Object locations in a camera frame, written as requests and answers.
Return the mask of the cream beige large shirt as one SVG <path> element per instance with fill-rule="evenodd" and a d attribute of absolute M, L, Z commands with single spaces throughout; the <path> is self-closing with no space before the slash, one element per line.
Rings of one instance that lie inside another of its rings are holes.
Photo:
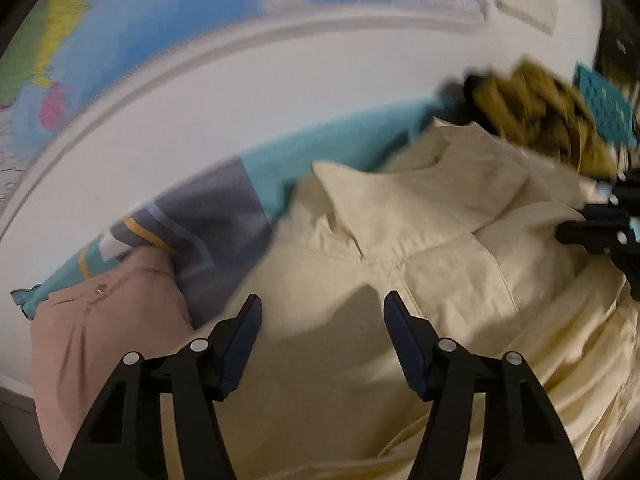
<path fill-rule="evenodd" d="M 555 239 L 587 198 L 570 167 L 476 125 L 432 125 L 376 174 L 316 162 L 256 266 L 205 295 L 215 318 L 264 306 L 216 408 L 236 475 L 407 477 L 430 409 L 384 326 L 394 291 L 473 353 L 520 352 L 602 476 L 639 421 L 639 306 L 610 259 Z"/>

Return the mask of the teal perforated plastic basket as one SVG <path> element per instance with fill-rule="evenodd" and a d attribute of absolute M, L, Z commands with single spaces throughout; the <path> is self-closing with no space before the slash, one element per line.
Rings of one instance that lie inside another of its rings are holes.
<path fill-rule="evenodd" d="M 637 146 L 631 105 L 614 84 L 589 67 L 577 64 L 574 86 L 590 110 L 598 135 L 607 144 L 616 148 Z"/>

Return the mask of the pink folded garment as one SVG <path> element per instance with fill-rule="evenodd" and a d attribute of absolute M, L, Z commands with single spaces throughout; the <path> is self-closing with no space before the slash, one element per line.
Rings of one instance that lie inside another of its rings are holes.
<path fill-rule="evenodd" d="M 58 290 L 30 323 L 32 388 L 42 434 L 62 467 L 120 359 L 166 356 L 194 334 L 171 258 L 140 247 L 117 268 Z"/>

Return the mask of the olive green garment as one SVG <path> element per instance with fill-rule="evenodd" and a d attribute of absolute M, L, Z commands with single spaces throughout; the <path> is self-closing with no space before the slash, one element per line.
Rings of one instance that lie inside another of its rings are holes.
<path fill-rule="evenodd" d="M 463 95 L 472 121 L 494 136 L 571 166 L 582 176 L 616 176 L 615 159 L 584 98 L 537 63 L 525 60 L 506 78 L 494 72 L 467 76 Z"/>

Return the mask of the teal grey patterned bedsheet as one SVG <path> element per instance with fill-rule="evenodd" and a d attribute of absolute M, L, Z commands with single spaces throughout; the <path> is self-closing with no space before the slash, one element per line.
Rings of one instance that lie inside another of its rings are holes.
<path fill-rule="evenodd" d="M 12 290 L 12 300 L 31 320 L 55 292 L 122 266 L 140 246 L 155 246 L 170 255 L 191 321 L 200 327 L 221 312 L 262 258 L 295 185 L 313 162 L 377 170 L 448 106 L 444 99 L 390 104 L 229 159 L 119 220 L 43 283 Z"/>

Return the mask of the colourful wall map poster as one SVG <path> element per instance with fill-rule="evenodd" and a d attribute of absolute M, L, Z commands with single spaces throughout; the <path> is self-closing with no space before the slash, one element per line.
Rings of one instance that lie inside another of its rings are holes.
<path fill-rule="evenodd" d="M 232 25 L 332 3 L 484 21 L 487 0 L 39 0 L 1 58 L 1 194 L 81 107 L 153 56 Z"/>

